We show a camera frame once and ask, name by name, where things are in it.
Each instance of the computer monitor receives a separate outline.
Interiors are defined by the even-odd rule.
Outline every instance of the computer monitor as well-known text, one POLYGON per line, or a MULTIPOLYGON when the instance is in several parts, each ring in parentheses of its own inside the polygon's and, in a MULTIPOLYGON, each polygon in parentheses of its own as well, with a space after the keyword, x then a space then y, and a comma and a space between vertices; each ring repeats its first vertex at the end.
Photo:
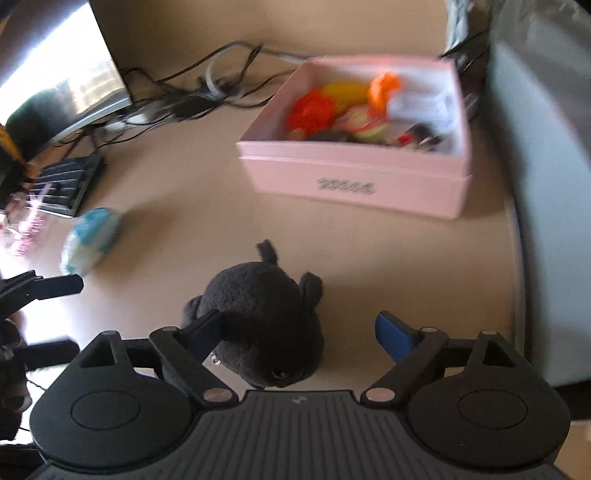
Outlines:
POLYGON ((0 124, 26 160, 131 104, 87 0, 20 0, 0 33, 0 124))

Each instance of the keyboard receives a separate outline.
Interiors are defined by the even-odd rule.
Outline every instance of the keyboard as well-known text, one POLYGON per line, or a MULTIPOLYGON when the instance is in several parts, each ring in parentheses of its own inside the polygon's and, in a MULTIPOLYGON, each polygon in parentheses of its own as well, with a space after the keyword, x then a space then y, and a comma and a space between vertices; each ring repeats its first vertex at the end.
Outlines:
POLYGON ((41 170, 30 192, 39 195, 47 183, 51 183, 40 210, 53 215, 75 217, 82 200, 103 173, 105 166, 105 159, 100 153, 61 160, 41 170))

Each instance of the pink box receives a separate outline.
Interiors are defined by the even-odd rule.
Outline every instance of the pink box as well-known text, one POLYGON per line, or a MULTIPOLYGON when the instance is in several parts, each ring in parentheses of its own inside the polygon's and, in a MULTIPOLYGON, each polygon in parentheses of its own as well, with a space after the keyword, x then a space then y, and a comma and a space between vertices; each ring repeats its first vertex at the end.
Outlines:
POLYGON ((453 62, 414 57, 324 57, 302 64, 238 142, 259 192, 358 203, 453 219, 470 185, 470 135, 453 62), (447 153, 383 145, 282 140, 294 102, 314 87, 369 83, 396 72, 405 88, 446 95, 450 121, 436 127, 447 153))

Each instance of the stuffed animal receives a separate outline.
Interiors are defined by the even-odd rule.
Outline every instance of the stuffed animal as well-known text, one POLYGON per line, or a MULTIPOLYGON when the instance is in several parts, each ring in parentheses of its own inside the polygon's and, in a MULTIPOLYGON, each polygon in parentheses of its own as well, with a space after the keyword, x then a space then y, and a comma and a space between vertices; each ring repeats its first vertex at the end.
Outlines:
POLYGON ((224 312, 223 339, 213 354, 254 388, 286 387, 311 376, 322 359, 314 312, 322 280, 306 272, 298 285, 277 266, 269 240, 257 248, 260 262, 221 271, 187 303, 184 325, 211 309, 224 312))

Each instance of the blue and white object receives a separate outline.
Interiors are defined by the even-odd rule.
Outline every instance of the blue and white object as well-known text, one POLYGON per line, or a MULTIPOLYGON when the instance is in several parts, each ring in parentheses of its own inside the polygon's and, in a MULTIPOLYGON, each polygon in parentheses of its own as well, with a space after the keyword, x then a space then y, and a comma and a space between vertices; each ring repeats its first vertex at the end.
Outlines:
POLYGON ((61 272, 86 275, 115 243, 120 220, 121 214, 108 208, 96 208, 78 218, 61 251, 61 272))

